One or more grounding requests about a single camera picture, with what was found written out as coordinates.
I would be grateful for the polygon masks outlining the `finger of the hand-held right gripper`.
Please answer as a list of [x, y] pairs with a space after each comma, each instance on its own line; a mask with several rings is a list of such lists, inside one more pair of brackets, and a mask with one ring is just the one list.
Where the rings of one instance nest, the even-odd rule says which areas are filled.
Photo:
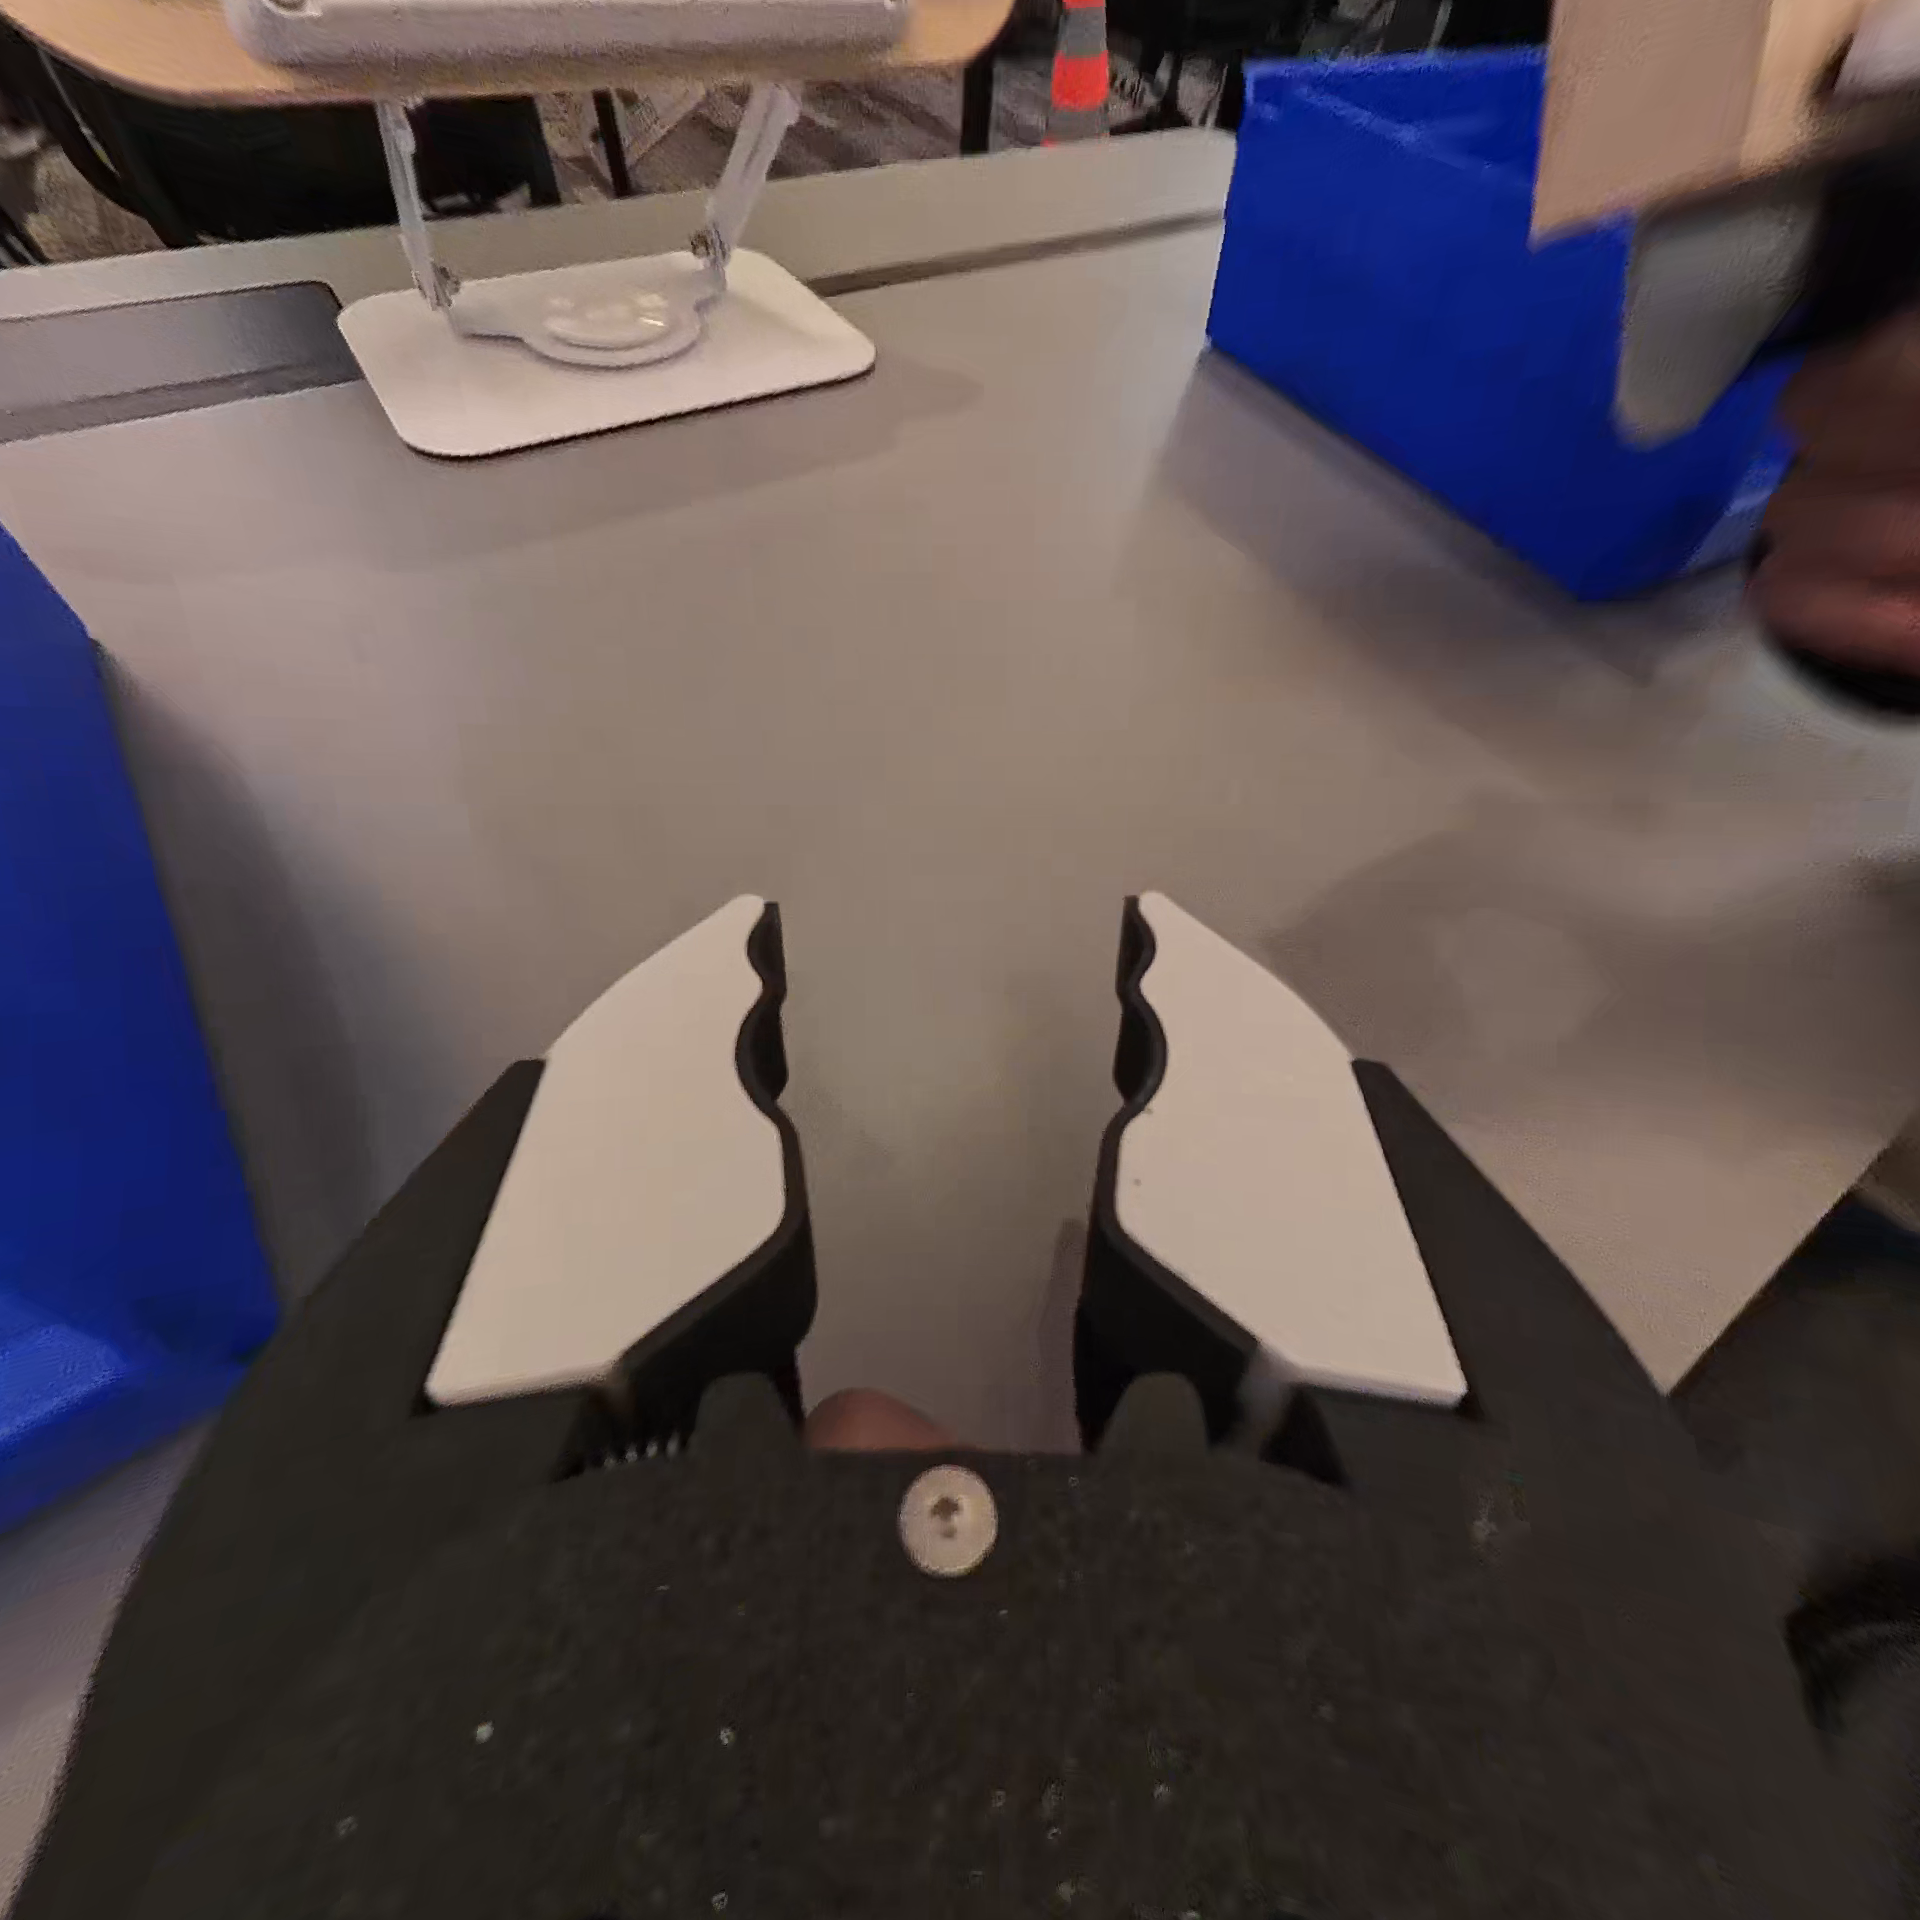
[[1836, 66], [1836, 99], [1919, 88], [1919, 2], [1869, 2]]
[[1800, 300], [1820, 183], [1751, 183], [1644, 212], [1632, 234], [1614, 421], [1669, 445], [1707, 417]]

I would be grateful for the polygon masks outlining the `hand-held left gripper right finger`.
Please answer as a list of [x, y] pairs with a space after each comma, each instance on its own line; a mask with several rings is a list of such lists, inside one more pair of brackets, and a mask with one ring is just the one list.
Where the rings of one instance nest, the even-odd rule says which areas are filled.
[[1455, 1416], [1469, 1381], [1340, 1033], [1164, 892], [1124, 903], [1116, 1114], [1079, 1290], [1079, 1431], [1148, 1377], [1206, 1444], [1285, 1455], [1302, 1398]]

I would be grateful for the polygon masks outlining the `orange traffic cone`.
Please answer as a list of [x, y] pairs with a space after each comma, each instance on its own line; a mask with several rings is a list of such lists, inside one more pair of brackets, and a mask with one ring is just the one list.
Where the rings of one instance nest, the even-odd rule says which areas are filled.
[[1107, 2], [1061, 2], [1050, 68], [1045, 142], [1063, 146], [1105, 138], [1111, 100]]

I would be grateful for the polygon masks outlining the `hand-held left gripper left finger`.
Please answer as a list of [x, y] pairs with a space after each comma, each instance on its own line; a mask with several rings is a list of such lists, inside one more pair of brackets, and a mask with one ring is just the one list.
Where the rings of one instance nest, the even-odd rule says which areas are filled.
[[781, 907], [740, 896], [551, 1045], [427, 1405], [585, 1394], [627, 1456], [681, 1450], [733, 1376], [800, 1414], [818, 1275], [786, 997]]

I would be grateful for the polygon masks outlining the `person's right hand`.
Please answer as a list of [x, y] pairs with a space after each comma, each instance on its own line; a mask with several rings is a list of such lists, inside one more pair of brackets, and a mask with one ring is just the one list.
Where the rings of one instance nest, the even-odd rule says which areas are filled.
[[1817, 684], [1915, 714], [1919, 315], [1808, 358], [1784, 393], [1789, 475], [1751, 606]]

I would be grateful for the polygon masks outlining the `blue plastic bin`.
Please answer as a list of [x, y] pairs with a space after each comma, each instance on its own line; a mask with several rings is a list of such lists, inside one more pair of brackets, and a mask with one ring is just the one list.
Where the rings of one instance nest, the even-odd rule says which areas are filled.
[[1213, 349], [1575, 600], [1741, 562], [1791, 362], [1700, 428], [1614, 417], [1629, 229], [1530, 241], [1547, 52], [1250, 63]]
[[3, 1526], [229, 1398], [278, 1323], [83, 620], [3, 537]]

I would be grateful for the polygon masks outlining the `wooden block with blue stripe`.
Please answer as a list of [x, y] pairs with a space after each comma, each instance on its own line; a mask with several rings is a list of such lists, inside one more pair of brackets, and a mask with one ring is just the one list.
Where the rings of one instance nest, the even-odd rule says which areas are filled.
[[1532, 241], [1805, 169], [1849, 140], [1868, 2], [1555, 2]]

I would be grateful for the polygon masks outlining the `grey desk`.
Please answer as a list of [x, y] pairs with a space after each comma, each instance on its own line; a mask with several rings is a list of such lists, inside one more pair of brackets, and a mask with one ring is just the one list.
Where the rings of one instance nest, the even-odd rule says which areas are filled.
[[[1674, 1392], [1915, 1117], [1915, 727], [1554, 606], [1202, 349], [1213, 229], [887, 277], [846, 390], [500, 465], [365, 382], [5, 448], [324, 1276], [14, 1916], [1849, 1916]], [[1361, 1062], [1455, 1416], [1079, 1431], [1122, 909]], [[781, 907], [800, 1414], [425, 1374], [540, 1058]]]

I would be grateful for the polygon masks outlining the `grey hooded sweatshirt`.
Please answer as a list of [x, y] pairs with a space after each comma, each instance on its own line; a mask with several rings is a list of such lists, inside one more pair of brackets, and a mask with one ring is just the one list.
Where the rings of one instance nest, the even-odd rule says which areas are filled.
[[1836, 1206], [1674, 1392], [1753, 1520], [1868, 1892], [1919, 1916], [1919, 1239]]

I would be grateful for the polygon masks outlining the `white document stand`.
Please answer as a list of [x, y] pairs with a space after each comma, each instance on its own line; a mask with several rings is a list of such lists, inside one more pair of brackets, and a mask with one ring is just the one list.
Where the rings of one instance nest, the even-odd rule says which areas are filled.
[[[957, 68], [990, 2], [230, 2], [5, 4], [66, 66], [164, 104], [369, 104], [410, 292], [341, 310], [397, 436], [483, 459], [866, 374], [873, 344], [743, 237], [805, 84]], [[747, 84], [728, 164], [685, 248], [462, 279], [437, 256], [416, 115], [458, 96]]]

